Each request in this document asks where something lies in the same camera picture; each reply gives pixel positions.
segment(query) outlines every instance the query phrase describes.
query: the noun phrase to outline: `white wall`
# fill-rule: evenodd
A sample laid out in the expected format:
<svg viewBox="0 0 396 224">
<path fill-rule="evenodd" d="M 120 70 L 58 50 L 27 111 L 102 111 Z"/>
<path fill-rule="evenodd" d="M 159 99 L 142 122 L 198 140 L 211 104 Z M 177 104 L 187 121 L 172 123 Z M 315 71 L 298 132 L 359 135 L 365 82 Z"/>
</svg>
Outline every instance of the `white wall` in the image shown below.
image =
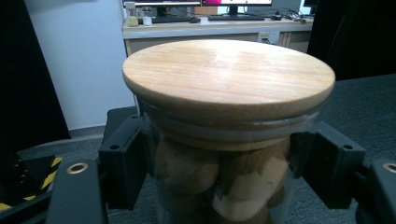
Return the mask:
<svg viewBox="0 0 396 224">
<path fill-rule="evenodd" d="M 69 130 L 105 125 L 109 109 L 134 104 L 119 1 L 25 0 Z"/>
</svg>

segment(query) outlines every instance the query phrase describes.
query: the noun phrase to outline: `wooden lid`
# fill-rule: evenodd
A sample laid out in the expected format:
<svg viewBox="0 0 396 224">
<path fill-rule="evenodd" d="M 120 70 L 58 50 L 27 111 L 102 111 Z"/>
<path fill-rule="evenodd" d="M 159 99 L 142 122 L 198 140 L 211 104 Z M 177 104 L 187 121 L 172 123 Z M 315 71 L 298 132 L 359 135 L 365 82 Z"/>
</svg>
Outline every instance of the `wooden lid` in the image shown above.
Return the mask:
<svg viewBox="0 0 396 224">
<path fill-rule="evenodd" d="M 236 40 L 192 40 L 143 49 L 123 65 L 144 102 L 178 116 L 225 121 L 285 119 L 320 105 L 333 70 L 307 54 Z"/>
</svg>

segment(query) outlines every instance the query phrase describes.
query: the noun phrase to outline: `keyboard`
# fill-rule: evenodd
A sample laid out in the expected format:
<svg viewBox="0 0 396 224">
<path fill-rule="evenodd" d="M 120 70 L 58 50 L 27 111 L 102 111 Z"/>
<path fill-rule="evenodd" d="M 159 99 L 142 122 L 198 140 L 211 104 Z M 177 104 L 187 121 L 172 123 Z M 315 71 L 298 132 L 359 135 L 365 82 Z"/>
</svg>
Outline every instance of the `keyboard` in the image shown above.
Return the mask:
<svg viewBox="0 0 396 224">
<path fill-rule="evenodd" d="M 251 16 L 251 15 L 217 15 L 217 16 L 208 16 L 207 19 L 209 21 L 263 21 L 265 18 L 260 16 Z"/>
<path fill-rule="evenodd" d="M 178 16 L 164 16 L 164 17 L 153 17 L 151 18 L 152 23 L 171 23 L 171 22 L 190 22 L 190 17 L 178 17 Z M 137 19 L 139 25 L 143 24 L 143 19 Z"/>
</svg>

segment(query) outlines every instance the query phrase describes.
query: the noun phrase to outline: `yellow and black tape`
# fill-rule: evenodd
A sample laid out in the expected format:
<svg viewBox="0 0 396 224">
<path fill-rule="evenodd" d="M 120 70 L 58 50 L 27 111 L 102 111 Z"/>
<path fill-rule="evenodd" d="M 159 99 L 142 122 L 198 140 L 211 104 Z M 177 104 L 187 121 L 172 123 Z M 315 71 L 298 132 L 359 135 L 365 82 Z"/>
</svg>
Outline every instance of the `yellow and black tape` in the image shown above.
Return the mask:
<svg viewBox="0 0 396 224">
<path fill-rule="evenodd" d="M 58 170 L 58 167 L 59 167 L 59 164 L 61 163 L 61 161 L 62 161 L 62 158 L 55 158 L 52 161 L 52 164 L 49 168 L 49 174 L 44 179 L 44 181 L 40 187 L 40 190 L 35 195 L 30 195 L 30 196 L 23 197 L 20 199 L 6 200 L 5 202 L 0 203 L 0 211 L 8 209 L 8 208 L 12 208 L 20 203 L 24 203 L 24 202 L 33 200 L 37 195 L 47 192 L 50 188 L 50 184 L 52 183 L 52 181 L 54 180 L 54 178 L 56 176 L 56 172 Z"/>
</svg>

